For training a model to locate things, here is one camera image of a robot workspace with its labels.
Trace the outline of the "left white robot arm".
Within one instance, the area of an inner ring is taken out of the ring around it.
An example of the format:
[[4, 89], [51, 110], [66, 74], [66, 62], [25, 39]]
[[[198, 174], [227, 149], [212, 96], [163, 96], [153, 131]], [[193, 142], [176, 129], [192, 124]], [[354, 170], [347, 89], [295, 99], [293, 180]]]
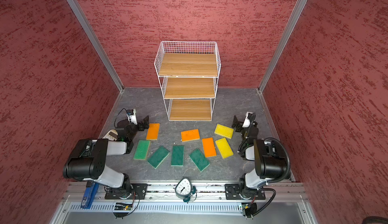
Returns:
[[117, 141], [104, 138], [79, 140], [63, 167], [63, 177], [77, 181], [94, 181], [112, 191], [130, 194], [132, 185], [129, 176], [106, 166], [106, 157], [129, 154], [133, 149], [136, 133], [150, 127], [149, 116], [137, 124], [123, 120], [119, 125], [116, 129], [119, 137]]

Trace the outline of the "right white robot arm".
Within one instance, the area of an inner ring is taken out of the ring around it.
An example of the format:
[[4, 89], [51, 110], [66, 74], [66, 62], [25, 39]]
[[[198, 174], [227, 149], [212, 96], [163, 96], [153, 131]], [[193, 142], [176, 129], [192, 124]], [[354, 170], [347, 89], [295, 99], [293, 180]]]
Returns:
[[255, 164], [252, 171], [239, 179], [239, 194], [243, 199], [252, 198], [268, 184], [291, 177], [291, 160], [286, 148], [274, 137], [258, 138], [255, 118], [256, 114], [251, 112], [246, 114], [244, 121], [234, 116], [231, 126], [241, 133], [239, 156]]

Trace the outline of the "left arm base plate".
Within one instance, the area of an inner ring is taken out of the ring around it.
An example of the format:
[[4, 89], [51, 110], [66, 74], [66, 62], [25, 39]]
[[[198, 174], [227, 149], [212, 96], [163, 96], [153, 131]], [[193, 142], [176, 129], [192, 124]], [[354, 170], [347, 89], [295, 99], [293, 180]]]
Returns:
[[107, 200], [144, 200], [147, 193], [148, 184], [134, 183], [129, 185], [129, 189], [105, 187], [105, 199]]

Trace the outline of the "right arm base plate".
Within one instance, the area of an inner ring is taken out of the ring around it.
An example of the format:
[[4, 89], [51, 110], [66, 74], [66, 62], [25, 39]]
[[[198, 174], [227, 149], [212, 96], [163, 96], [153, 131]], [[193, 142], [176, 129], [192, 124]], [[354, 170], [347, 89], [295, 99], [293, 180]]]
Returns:
[[225, 184], [225, 196], [227, 200], [265, 200], [264, 191], [240, 187], [239, 184]]

